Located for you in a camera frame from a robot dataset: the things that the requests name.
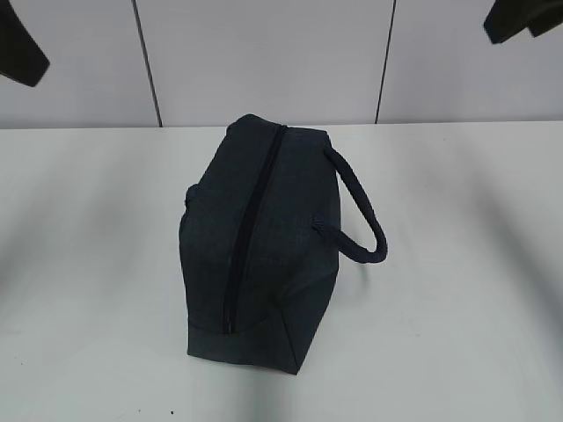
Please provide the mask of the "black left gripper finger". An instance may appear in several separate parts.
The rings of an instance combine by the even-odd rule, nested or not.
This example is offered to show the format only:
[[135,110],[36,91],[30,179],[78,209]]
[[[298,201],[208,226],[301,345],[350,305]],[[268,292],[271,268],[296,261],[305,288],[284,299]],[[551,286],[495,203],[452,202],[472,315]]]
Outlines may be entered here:
[[1,0],[0,19],[1,75],[16,83],[35,87],[48,70],[48,58],[7,0]]

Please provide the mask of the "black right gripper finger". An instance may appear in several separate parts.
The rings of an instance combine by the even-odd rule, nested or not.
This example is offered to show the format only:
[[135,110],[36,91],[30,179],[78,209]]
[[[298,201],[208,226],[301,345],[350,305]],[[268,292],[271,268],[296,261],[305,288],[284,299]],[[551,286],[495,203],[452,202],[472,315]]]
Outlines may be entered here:
[[492,44],[501,44],[524,29],[538,37],[562,24],[562,0],[498,0],[484,21]]

